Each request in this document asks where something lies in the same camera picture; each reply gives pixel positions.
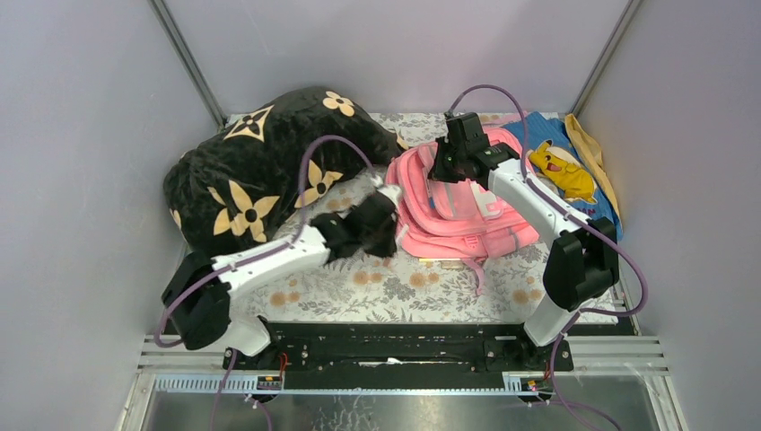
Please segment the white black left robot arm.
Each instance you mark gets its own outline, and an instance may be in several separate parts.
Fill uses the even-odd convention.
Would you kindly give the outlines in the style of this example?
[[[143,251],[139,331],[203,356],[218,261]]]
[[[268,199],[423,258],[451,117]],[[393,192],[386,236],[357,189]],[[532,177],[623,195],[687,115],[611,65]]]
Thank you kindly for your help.
[[[345,214],[320,214],[290,237],[214,258],[188,255],[162,295],[163,322],[172,324],[188,351],[221,343],[258,369],[270,367],[279,349],[271,331],[261,317],[233,318],[232,303],[273,281],[358,251],[393,256],[402,197],[398,185],[382,185]]]

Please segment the black pillow with beige flowers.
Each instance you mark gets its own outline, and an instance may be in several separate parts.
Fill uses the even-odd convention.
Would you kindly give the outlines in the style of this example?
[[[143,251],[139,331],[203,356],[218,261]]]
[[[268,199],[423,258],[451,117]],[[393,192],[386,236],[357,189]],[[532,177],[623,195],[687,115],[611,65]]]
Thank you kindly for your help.
[[[300,208],[406,148],[350,98],[310,86],[243,114],[183,154],[162,191],[188,247],[225,255],[268,242]]]

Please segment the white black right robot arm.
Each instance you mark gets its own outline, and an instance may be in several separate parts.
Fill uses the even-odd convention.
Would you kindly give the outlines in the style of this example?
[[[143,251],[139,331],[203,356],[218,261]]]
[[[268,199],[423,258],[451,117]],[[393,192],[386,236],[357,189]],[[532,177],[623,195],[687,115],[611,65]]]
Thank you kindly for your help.
[[[619,280],[617,231],[607,219],[590,220],[555,195],[529,171],[525,149],[491,145],[476,113],[444,114],[447,133],[437,138],[432,180],[472,180],[503,199],[549,248],[538,308],[523,323],[514,349],[523,368],[550,358],[549,344],[568,331],[574,317]]]

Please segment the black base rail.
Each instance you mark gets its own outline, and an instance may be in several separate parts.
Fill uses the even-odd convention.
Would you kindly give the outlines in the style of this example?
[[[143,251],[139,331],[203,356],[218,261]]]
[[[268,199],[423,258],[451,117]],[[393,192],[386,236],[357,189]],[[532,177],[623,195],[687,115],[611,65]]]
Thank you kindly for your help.
[[[477,391],[503,387],[503,374],[581,372],[631,354],[629,323],[586,325],[558,348],[530,347],[518,324],[271,324],[274,342],[257,356],[233,357],[223,344],[144,354],[145,366],[273,372],[287,390]]]

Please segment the pink student backpack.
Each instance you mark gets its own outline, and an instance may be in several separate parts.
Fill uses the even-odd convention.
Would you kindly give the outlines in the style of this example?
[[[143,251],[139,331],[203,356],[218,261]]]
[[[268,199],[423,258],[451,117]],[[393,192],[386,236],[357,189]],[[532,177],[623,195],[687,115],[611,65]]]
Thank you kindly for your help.
[[[407,149],[391,162],[388,184],[403,189],[398,204],[397,239],[422,259],[459,259],[477,274],[481,295],[485,272],[480,262],[515,252],[538,241],[536,230],[506,201],[472,180],[430,180],[434,142]]]

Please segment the floral table mat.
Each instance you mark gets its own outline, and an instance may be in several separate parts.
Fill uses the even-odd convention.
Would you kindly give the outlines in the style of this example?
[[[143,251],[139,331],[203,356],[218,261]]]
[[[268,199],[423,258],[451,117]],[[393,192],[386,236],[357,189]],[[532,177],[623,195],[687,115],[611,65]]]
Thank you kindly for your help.
[[[371,118],[406,145],[429,142],[443,130],[434,115]],[[271,240],[291,235],[301,214],[343,212],[358,204],[372,190],[372,177],[365,168],[351,180],[339,182],[318,201],[296,211]],[[520,322],[544,297],[541,275],[547,255],[547,246],[537,241],[482,260],[485,282],[477,295],[477,274],[463,262],[424,263],[403,249],[390,259],[360,252],[252,290],[233,302],[232,313],[271,321]]]

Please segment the blue Pokemon t-shirt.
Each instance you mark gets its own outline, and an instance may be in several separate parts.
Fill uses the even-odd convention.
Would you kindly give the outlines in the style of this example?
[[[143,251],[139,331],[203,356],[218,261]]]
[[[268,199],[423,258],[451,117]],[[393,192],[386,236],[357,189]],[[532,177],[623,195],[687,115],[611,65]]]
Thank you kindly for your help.
[[[528,164],[556,195],[591,219],[606,217],[623,238],[623,226],[608,198],[573,148],[564,128],[564,117],[549,118],[531,112],[528,126],[516,119],[503,126],[519,141],[528,141]]]

